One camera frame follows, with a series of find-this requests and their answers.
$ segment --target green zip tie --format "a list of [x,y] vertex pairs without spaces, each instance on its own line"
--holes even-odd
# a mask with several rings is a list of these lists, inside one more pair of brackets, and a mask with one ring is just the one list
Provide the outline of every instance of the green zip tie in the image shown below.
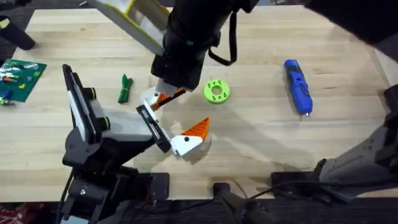
[[122,76],[122,90],[120,91],[118,103],[126,103],[129,101],[130,88],[133,83],[132,78],[127,78],[126,74]]

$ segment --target orange object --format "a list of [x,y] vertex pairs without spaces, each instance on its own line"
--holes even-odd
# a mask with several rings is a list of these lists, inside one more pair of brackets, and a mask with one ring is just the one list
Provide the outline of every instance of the orange object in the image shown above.
[[199,136],[202,140],[206,139],[207,132],[209,131],[210,121],[209,118],[205,118],[203,121],[192,126],[190,129],[181,133],[181,135],[185,136]]
[[[182,88],[178,88],[178,89],[175,91],[174,95],[177,94],[178,92],[182,91],[182,90],[183,90]],[[159,97],[157,98],[156,103],[154,103],[154,104],[151,105],[150,107],[152,108],[152,110],[156,111],[156,110],[158,110],[161,106],[163,106],[163,105],[162,105],[162,102],[165,101],[165,100],[167,100],[167,99],[169,99],[169,98],[171,98],[171,97],[169,97],[169,96],[167,96],[167,95],[161,93],[161,94],[159,95]]]
[[2,80],[3,80],[4,82],[16,82],[16,81],[17,81],[17,80],[15,80],[15,79],[10,78],[10,77],[4,77]]

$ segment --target black strap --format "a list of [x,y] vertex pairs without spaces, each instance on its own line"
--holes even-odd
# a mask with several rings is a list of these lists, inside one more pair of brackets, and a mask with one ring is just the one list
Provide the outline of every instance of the black strap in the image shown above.
[[214,54],[211,51],[211,48],[209,49],[209,56],[216,62],[225,66],[232,65],[238,57],[238,48],[236,46],[236,13],[236,11],[233,11],[231,17],[229,18],[229,54],[231,56],[231,60],[225,60]]

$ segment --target blue tool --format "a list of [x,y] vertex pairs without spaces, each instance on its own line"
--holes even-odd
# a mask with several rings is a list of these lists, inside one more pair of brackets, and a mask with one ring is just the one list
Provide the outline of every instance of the blue tool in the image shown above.
[[312,99],[305,82],[303,71],[296,60],[286,60],[284,63],[287,79],[290,84],[293,102],[297,112],[310,118],[312,112]]

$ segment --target orange pieces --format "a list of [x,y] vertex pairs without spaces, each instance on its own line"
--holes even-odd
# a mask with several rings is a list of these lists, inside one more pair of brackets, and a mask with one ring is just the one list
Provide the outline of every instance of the orange pieces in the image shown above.
[[[175,91],[174,95],[177,94],[178,92],[182,91],[182,90],[183,90],[182,88],[178,88],[178,89]],[[167,95],[161,93],[161,94],[159,95],[159,97],[157,98],[156,103],[154,103],[154,104],[151,105],[150,107],[151,107],[152,110],[154,110],[154,111],[155,111],[155,110],[158,110],[161,106],[163,106],[162,102],[165,101],[165,100],[167,100],[167,99],[169,99],[169,98],[171,98],[171,97],[169,97],[169,96],[167,96]]]
[[205,140],[207,132],[209,130],[209,124],[210,124],[209,118],[205,118],[203,121],[200,121],[199,123],[192,126],[190,129],[181,133],[181,135],[199,136],[202,138],[202,140]]

